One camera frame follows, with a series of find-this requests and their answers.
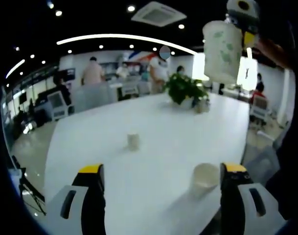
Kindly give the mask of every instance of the person in white shirt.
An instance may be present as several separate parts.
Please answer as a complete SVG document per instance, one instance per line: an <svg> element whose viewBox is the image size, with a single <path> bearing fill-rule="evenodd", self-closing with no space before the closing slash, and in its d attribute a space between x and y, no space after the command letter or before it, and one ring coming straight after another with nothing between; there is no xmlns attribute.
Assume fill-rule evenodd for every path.
<svg viewBox="0 0 298 235"><path fill-rule="evenodd" d="M123 79L126 79L129 76L129 70L126 62L123 62L122 66L117 69L116 75Z"/></svg>
<svg viewBox="0 0 298 235"><path fill-rule="evenodd" d="M93 56L90 58L90 63L84 70L82 76L82 85L92 85L102 81L105 81L103 69Z"/></svg>
<svg viewBox="0 0 298 235"><path fill-rule="evenodd" d="M162 93L163 85L169 78L168 63L166 60L155 56L150 61L151 93Z"/></svg>

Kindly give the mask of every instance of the floor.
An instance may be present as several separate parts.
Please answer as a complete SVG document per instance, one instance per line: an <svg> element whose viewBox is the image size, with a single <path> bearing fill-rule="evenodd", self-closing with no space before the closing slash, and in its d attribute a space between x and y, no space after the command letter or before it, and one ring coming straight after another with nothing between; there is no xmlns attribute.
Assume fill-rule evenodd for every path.
<svg viewBox="0 0 298 235"><path fill-rule="evenodd" d="M21 135L12 149L12 154L17 157L21 166L26 167L26 178L42 194L44 193L46 155L55 126L56 122L46 123L44 126L37 128L27 135ZM273 119L265 127L265 132L273 138L276 138L281 131L282 129L279 128L277 122ZM247 144L255 146L258 149L263 149L267 145L272 145L272 141L257 135L256 130L249 128ZM244 157L244 163L252 160L255 154L254 152L247 151ZM24 191L23 199L27 208L35 215L36 219L43 216L30 192ZM202 234L214 233L205 231Z"/></svg>

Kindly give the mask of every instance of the white paper cup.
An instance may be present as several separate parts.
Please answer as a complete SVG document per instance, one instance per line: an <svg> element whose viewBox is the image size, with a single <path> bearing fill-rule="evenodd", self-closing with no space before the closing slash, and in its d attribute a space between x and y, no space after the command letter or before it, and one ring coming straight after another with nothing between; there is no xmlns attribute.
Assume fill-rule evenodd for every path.
<svg viewBox="0 0 298 235"><path fill-rule="evenodd" d="M128 148L131 151L136 151L139 149L139 135L131 133L127 135Z"/></svg>
<svg viewBox="0 0 298 235"><path fill-rule="evenodd" d="M213 82L236 84L242 54L242 33L231 23L211 21L203 27L204 74Z"/></svg>
<svg viewBox="0 0 298 235"><path fill-rule="evenodd" d="M199 164L193 170L190 193L195 199L200 199L218 186L219 182L220 170L218 167L210 163Z"/></svg>

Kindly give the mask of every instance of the potted plant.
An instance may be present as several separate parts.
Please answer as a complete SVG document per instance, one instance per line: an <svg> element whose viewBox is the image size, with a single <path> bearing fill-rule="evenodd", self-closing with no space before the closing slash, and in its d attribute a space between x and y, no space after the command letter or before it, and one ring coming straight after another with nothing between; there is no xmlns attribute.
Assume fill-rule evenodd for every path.
<svg viewBox="0 0 298 235"><path fill-rule="evenodd" d="M164 91L168 90L168 94L174 103L181 105L183 101L191 102L190 108L194 107L200 99L205 96L208 97L201 80L192 79L178 73L174 73L169 77L163 89Z"/></svg>

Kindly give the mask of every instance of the plastic cup with green pattern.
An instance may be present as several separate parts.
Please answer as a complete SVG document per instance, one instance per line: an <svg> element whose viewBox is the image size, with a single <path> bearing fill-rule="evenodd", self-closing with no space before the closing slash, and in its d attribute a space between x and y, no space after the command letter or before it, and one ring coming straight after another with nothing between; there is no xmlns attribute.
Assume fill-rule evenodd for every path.
<svg viewBox="0 0 298 235"><path fill-rule="evenodd" d="M211 21L203 27L204 74L213 82L236 84L242 53L242 33L231 23Z"/></svg>

